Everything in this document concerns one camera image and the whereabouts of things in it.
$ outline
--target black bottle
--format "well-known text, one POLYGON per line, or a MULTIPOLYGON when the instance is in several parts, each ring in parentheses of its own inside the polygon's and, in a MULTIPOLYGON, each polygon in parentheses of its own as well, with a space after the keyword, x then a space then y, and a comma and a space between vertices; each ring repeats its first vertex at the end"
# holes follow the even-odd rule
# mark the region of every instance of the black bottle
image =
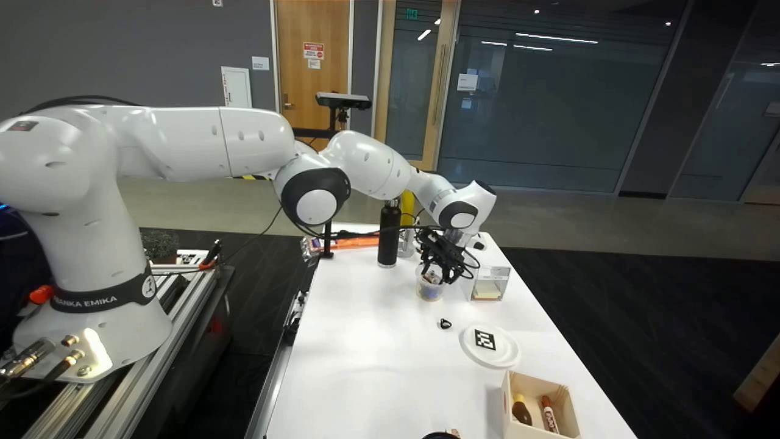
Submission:
POLYGON ((381 216, 381 254, 384 265, 392 265, 397 257, 397 237, 401 237, 401 207, 397 199, 387 199, 381 216))

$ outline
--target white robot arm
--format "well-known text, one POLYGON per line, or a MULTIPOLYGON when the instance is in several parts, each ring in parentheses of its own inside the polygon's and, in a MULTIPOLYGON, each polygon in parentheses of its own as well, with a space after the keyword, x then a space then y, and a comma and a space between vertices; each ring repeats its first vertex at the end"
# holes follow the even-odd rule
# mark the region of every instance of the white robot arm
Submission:
POLYGON ((323 153, 303 148, 291 123, 264 109, 74 104, 0 122, 0 199, 34 229, 58 288, 19 322, 14 345, 81 339, 78 361, 91 368, 62 381, 94 382, 145 357, 172 332, 117 176, 270 176, 285 213, 308 226, 330 221, 351 190, 379 199, 415 190, 464 244, 495 205, 487 187, 457 190, 357 132, 337 134, 323 153))

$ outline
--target small box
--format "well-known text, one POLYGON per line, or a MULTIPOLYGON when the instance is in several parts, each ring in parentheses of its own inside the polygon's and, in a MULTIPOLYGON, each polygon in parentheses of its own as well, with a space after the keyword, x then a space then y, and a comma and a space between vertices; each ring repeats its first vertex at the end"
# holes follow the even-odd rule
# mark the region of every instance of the small box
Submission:
POLYGON ((510 370, 504 378, 504 439, 562 439, 562 435, 581 435, 577 415, 575 415, 568 388, 562 382, 510 370), (531 415, 531 424, 524 424, 513 415, 513 405, 518 394, 521 394, 531 415), (547 428, 541 396, 548 396, 557 415, 559 431, 547 428))
POLYGON ((479 271, 470 288, 470 300, 503 300, 510 283, 510 272, 510 265, 490 265, 479 271))

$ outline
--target glass wall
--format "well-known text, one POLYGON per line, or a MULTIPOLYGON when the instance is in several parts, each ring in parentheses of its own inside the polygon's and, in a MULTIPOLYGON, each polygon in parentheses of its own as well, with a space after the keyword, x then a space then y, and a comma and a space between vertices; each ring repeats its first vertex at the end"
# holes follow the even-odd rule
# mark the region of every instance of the glass wall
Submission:
POLYGON ((674 0, 464 0, 440 170, 612 192, 683 11, 674 0))
POLYGON ((674 196, 741 199, 779 132, 780 3, 764 0, 713 100, 674 196))
POLYGON ((423 159, 442 0, 397 0, 387 137, 403 155, 423 159))

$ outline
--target black object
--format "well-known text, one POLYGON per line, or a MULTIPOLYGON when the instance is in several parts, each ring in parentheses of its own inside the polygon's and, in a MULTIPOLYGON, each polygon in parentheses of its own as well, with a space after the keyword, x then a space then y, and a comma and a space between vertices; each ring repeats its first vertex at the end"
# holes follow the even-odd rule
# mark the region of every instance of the black object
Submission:
POLYGON ((72 104, 140 104, 140 101, 120 100, 113 95, 67 95, 67 96, 44 100, 34 107, 28 107, 23 113, 39 112, 47 107, 72 107, 72 104))
POLYGON ((432 433, 425 433, 423 439, 459 439, 459 435, 448 431, 432 431, 432 433))
POLYGON ((440 265, 442 283, 453 283, 462 274, 470 277, 470 271, 464 261, 464 248, 457 245, 451 239, 446 239, 446 233, 440 233, 429 226, 419 226, 418 240, 419 240, 423 274, 428 274, 429 268, 440 265))
POLYGON ((495 351, 495 335, 482 329, 474 329, 474 344, 486 351, 495 351))
POLYGON ((324 221, 324 233, 323 233, 324 245, 320 257, 335 257, 332 237, 335 237, 335 221, 324 221))
POLYGON ((392 265, 397 257, 397 237, 401 237, 401 207, 397 199, 387 199, 381 216, 381 254, 384 265, 392 265))
POLYGON ((451 201, 442 210, 440 213, 440 224, 445 229, 457 229, 453 218, 468 213, 468 216, 479 216, 479 207, 468 205, 468 201, 451 201))
POLYGON ((531 412, 530 412, 526 402, 521 402, 521 400, 514 400, 513 417, 521 424, 531 424, 531 412))
POLYGON ((12 342, 28 292, 51 283, 48 261, 28 221, 11 207, 0 210, 0 351, 12 342))
POLYGON ((215 239, 215 244, 209 245, 201 265, 209 265, 220 255, 220 250, 222 250, 222 240, 215 239))
POLYGON ((155 300, 155 294, 147 294, 147 277, 148 265, 145 272, 135 274, 133 281, 125 281, 113 288, 100 290, 63 290, 57 288, 57 294, 51 296, 51 306, 62 311, 100 311, 100 310, 116 310, 128 302, 147 305, 155 300))
POLYGON ((337 199, 337 211, 351 194, 351 183, 342 167, 311 167, 289 181, 280 192, 280 205, 296 226, 320 226, 297 216, 297 201, 313 190, 328 190, 337 199))
POLYGON ((365 95, 347 95, 347 93, 317 93, 314 95, 323 107, 357 107, 371 109, 371 96, 365 95))

